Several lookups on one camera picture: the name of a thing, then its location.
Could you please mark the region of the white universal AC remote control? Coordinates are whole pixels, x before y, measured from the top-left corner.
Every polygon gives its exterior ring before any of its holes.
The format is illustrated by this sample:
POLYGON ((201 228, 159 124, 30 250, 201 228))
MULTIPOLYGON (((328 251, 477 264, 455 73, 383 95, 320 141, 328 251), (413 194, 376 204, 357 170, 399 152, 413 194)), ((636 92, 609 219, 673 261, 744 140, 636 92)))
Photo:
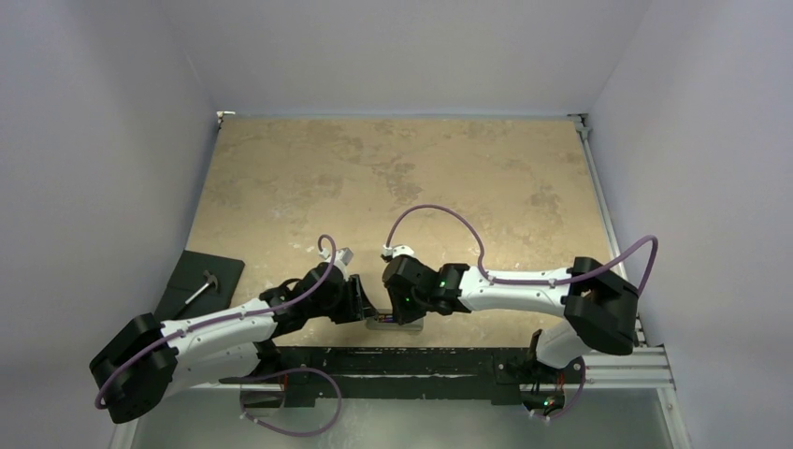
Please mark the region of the white universal AC remote control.
POLYGON ((401 325, 390 311, 378 312, 366 320, 366 328, 374 331, 420 333, 424 329, 424 319, 420 318, 406 325, 401 325))

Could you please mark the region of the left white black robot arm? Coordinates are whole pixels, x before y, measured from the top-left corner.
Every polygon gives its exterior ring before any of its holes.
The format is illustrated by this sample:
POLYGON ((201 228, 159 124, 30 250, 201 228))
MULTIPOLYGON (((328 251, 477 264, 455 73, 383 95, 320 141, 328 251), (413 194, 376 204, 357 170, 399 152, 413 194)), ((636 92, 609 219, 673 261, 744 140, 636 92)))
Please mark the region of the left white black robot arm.
POLYGON ((234 308, 181 320, 141 314, 90 362, 94 406, 122 424, 197 384, 248 376, 265 383, 279 369, 279 358, 266 349, 273 339, 313 318, 341 325, 376 313, 359 276, 323 262, 234 308))

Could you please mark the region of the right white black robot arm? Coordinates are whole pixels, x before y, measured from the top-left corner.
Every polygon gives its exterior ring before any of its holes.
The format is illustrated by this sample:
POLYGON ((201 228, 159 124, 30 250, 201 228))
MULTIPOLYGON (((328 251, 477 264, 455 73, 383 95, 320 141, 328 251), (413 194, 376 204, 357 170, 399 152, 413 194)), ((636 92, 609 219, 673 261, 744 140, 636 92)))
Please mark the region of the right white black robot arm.
POLYGON ((569 268, 482 274, 467 264, 434 270, 402 254, 387 263, 382 282, 399 325, 429 312, 507 310, 558 317, 557 325, 534 335, 525 356, 527 373, 539 381, 591 352, 633 352, 639 290, 590 257, 575 258, 569 268))

